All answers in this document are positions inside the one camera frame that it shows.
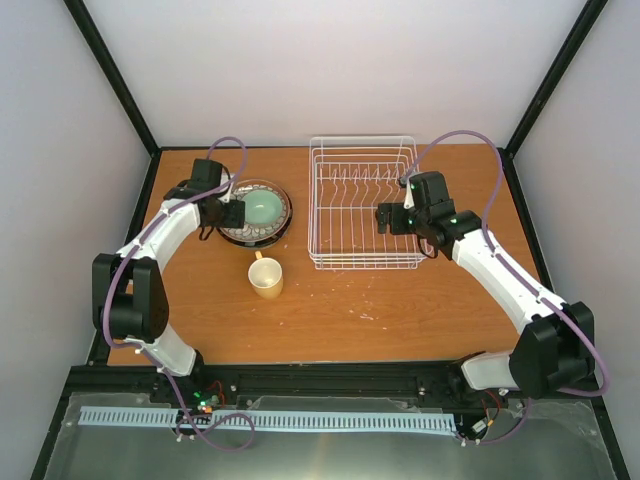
yellow mug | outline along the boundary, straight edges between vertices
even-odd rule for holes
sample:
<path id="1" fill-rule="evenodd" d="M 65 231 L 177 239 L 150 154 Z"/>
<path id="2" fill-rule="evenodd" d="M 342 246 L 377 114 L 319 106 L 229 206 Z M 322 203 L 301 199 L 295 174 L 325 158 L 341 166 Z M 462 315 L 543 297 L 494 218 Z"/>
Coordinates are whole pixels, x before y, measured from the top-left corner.
<path id="1" fill-rule="evenodd" d="M 282 266 L 277 260 L 256 252 L 256 260 L 249 267 L 249 281 L 258 295 L 272 300 L 282 292 Z"/>

black metal frame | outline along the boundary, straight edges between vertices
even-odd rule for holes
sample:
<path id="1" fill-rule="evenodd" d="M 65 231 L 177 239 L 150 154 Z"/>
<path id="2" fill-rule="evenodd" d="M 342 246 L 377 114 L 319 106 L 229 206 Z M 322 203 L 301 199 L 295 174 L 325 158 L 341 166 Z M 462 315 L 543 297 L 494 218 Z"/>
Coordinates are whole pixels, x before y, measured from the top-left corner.
<path id="1" fill-rule="evenodd" d="M 505 177 L 538 275 L 542 284 L 550 289 L 552 288 L 551 278 L 522 193 L 514 160 L 606 3 L 607 0 L 588 0 L 586 2 L 507 146 L 500 149 Z M 65 0 L 65 4 L 151 156 L 142 191 L 127 233 L 127 241 L 130 241 L 142 229 L 162 152 L 191 147 L 158 147 L 84 2 L 82 0 Z M 33 480 L 44 478 L 71 394 L 79 392 L 145 392 L 149 393 L 155 401 L 169 402 L 175 405 L 175 398 L 166 379 L 163 375 L 158 374 L 153 367 L 108 367 L 106 365 L 108 356 L 109 347 L 102 335 L 97 332 L 87 364 L 71 368 L 33 471 L 31 477 Z M 304 366 L 297 364 L 222 367 L 207 365 L 203 369 L 203 375 L 208 379 L 222 380 L 226 386 L 226 398 L 230 402 L 235 402 L 239 407 L 244 405 L 246 400 L 254 400 L 263 395 L 364 396 L 394 398 L 420 407 L 441 408 L 456 415 L 481 414 L 482 407 L 479 403 L 461 405 L 452 399 L 447 381 L 450 368 L 450 362 L 309 364 Z M 184 379 L 178 380 L 188 394 L 189 388 L 191 388 L 190 384 Z M 231 391 L 231 385 L 234 385 L 234 391 Z M 582 387 L 593 389 L 597 388 L 597 384 L 592 378 L 584 382 Z M 567 398 L 567 396 L 556 393 L 553 398 Z M 594 398 L 590 401 L 617 477 L 619 479 L 630 478 L 604 402 L 601 398 Z"/>

wooden tabletop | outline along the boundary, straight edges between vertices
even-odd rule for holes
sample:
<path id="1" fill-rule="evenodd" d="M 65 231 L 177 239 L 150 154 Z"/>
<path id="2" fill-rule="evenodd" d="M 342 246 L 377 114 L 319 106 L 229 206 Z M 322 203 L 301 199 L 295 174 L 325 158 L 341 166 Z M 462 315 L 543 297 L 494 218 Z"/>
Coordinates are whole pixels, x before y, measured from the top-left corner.
<path id="1" fill-rule="evenodd" d="M 162 154 L 145 223 L 162 196 L 190 176 L 194 158 L 203 156 Z M 216 151 L 213 158 L 231 172 L 240 164 L 235 149 Z M 206 242 L 197 233 L 189 236 L 164 271 L 170 323 L 206 363 L 435 360 L 514 346 L 515 329 L 498 304 L 442 255 L 416 270 L 316 270 L 307 251 L 308 159 L 307 148 L 251 149 L 243 175 L 276 183 L 293 203 L 287 235 L 263 251 L 283 267 L 278 299 L 263 300 L 251 289 L 247 269 L 254 253 L 217 234 Z M 441 171 L 457 209 L 479 215 L 497 174 L 484 145 L 438 146 L 421 168 Z M 535 273 L 506 184 L 489 223 L 507 251 Z M 132 350 L 114 351 L 109 363 L 146 363 Z"/>

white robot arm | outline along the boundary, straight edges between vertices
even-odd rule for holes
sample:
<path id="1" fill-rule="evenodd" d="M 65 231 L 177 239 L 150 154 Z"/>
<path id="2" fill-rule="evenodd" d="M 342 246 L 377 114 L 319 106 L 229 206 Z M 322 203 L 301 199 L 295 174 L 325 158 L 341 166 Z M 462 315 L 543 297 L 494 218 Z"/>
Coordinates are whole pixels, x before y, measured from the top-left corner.
<path id="1" fill-rule="evenodd" d="M 174 376 L 190 375 L 199 354 L 168 323 L 169 304 L 161 274 L 184 239 L 198 228 L 202 228 L 200 239 L 206 240 L 215 227 L 244 225 L 244 203 L 230 200 L 230 188 L 196 203 L 185 202 L 226 182 L 228 173 L 223 169 L 212 160 L 195 160 L 191 178 L 167 193 L 160 211 L 145 229 L 115 255 L 100 254 L 93 262 L 93 320 L 100 329 L 115 269 L 137 247 L 113 298 L 109 330 L 113 338 L 136 344 L 136 353 L 146 352 Z"/>
<path id="2" fill-rule="evenodd" d="M 480 218 L 456 213 L 444 176 L 426 172 L 409 177 L 404 203 L 380 204 L 378 231 L 424 238 L 467 270 L 500 304 L 520 335 L 514 350 L 465 359 L 461 375 L 473 390 L 506 387 L 540 398 L 581 380 L 594 359 L 580 339 L 547 305 L 564 312 L 593 343 L 593 314 L 581 302 L 568 305 L 511 258 Z"/>

white wire dish rack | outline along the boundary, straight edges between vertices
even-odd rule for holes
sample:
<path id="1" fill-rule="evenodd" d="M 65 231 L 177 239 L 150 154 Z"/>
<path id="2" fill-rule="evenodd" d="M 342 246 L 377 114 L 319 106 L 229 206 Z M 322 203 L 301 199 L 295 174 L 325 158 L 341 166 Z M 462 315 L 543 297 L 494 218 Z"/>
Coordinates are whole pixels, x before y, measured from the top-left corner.
<path id="1" fill-rule="evenodd" d="M 398 178 L 416 155 L 408 136 L 311 139 L 309 256 L 317 269 L 408 269 L 424 260 L 414 236 L 379 234 L 376 220 L 379 203 L 404 201 Z"/>

